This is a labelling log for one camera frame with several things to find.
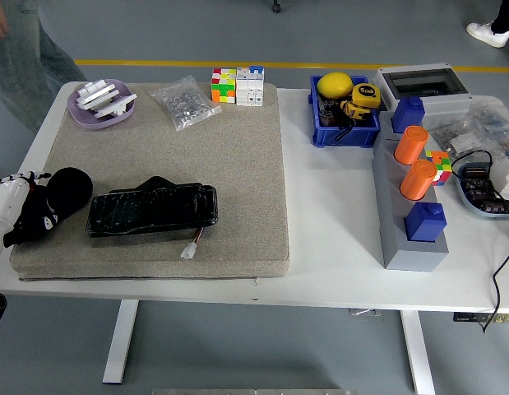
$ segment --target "gray foam pad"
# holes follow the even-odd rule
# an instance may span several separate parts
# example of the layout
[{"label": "gray foam pad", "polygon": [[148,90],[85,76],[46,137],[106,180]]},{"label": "gray foam pad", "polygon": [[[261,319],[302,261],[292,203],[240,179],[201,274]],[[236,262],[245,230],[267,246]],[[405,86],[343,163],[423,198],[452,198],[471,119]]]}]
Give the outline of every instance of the gray foam pad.
[{"label": "gray foam pad", "polygon": [[[94,196],[135,188],[154,175],[175,184],[214,186],[219,220],[206,229],[195,257],[181,258],[195,230],[92,239],[85,230],[88,205],[42,239],[15,246],[11,263],[20,279],[286,273],[289,238],[276,88],[265,84],[262,107],[221,104],[221,114],[176,132],[150,96],[163,86],[128,84],[137,94],[134,113],[98,131],[82,128],[66,112],[44,170],[85,171]],[[210,97],[210,84],[200,87]]]}]

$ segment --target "table leg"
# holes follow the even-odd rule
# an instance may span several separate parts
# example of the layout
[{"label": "table leg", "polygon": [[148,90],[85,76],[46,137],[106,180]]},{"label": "table leg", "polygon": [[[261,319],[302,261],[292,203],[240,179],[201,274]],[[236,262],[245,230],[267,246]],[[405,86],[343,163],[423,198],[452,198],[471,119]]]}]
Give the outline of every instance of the table leg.
[{"label": "table leg", "polygon": [[132,339],[133,324],[136,320],[139,300],[121,300],[119,315],[113,331],[112,345],[104,371],[103,383],[123,382],[124,366]]},{"label": "table leg", "polygon": [[432,372],[429,369],[428,353],[420,326],[419,312],[416,310],[400,311],[404,327],[405,344],[410,358],[411,376],[415,392],[418,395],[435,395]]}]

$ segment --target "table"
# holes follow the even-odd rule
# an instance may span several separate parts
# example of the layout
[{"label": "table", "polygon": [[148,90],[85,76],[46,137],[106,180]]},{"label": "table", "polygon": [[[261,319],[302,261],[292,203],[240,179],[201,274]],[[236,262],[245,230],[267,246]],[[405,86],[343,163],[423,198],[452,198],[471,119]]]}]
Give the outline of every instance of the table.
[{"label": "table", "polygon": [[[75,86],[66,84],[59,92],[20,171],[44,167]],[[418,311],[493,311],[491,275],[509,253],[509,221],[485,220],[467,211],[455,184],[448,183],[437,189],[437,199],[447,217],[449,255],[431,273],[384,269],[372,150],[316,148],[308,90],[278,89],[278,99],[289,219],[290,268],[285,276],[22,282],[5,253],[0,292],[123,300],[107,365],[109,375],[115,372],[121,378],[138,300],[395,309],[402,315],[415,389],[434,393]],[[499,311],[509,314],[509,263],[497,280]]]}]

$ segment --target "clear plastic bag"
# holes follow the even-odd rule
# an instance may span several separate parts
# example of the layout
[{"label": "clear plastic bag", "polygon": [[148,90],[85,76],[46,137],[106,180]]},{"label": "clear plastic bag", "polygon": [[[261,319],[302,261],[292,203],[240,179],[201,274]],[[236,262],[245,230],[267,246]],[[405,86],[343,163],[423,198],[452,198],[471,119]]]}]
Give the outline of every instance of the clear plastic bag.
[{"label": "clear plastic bag", "polygon": [[184,77],[170,86],[153,91],[150,96],[172,119],[176,131],[221,112],[220,105],[205,95],[192,76]]},{"label": "clear plastic bag", "polygon": [[[509,111],[496,97],[474,96],[465,119],[429,133],[451,161],[476,150],[489,151],[494,160],[509,157]],[[486,159],[475,152],[468,161]]]}]

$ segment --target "black cable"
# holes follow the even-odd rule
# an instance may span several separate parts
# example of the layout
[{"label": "black cable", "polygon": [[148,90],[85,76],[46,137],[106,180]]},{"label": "black cable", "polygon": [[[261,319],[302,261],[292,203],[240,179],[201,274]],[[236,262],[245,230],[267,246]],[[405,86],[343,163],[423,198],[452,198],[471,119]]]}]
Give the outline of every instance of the black cable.
[{"label": "black cable", "polygon": [[340,106],[335,107],[334,115],[340,122],[339,130],[341,130],[341,132],[335,136],[336,142],[339,142],[342,138],[344,138],[345,136],[350,134],[351,131],[353,130],[353,127],[355,124],[355,121],[349,115],[347,115],[345,113],[346,105],[347,105],[347,101],[344,102],[342,107],[340,107]]},{"label": "black cable", "polygon": [[475,150],[475,151],[472,151],[472,152],[468,152],[467,154],[464,154],[463,156],[459,156],[457,159],[455,159],[452,163],[451,163],[451,172],[453,173],[453,175],[455,175],[458,179],[463,179],[462,177],[460,177],[454,170],[453,170],[453,165],[455,163],[457,163],[459,160],[461,159],[464,159],[472,154],[474,154],[475,152],[485,152],[488,154],[488,157],[490,158],[490,162],[489,162],[489,165],[488,165],[488,177],[490,176],[490,170],[492,169],[492,165],[493,165],[493,158],[492,158],[492,154],[490,154],[489,151],[486,151],[486,150]]},{"label": "black cable", "polygon": [[509,260],[509,254],[508,254],[507,258],[504,260],[504,262],[502,263],[502,265],[495,271],[495,273],[492,276],[493,284],[495,285],[495,291],[497,292],[497,303],[495,304],[495,310],[493,311],[493,314],[490,316],[490,318],[488,319],[486,324],[481,325],[481,327],[483,328],[483,333],[486,333],[486,328],[492,322],[493,318],[495,317],[495,314],[497,314],[497,312],[499,310],[499,305],[501,304],[501,293],[499,292],[499,285],[497,284],[497,280],[495,279],[495,277],[504,268],[504,265],[507,264],[508,260]]}]

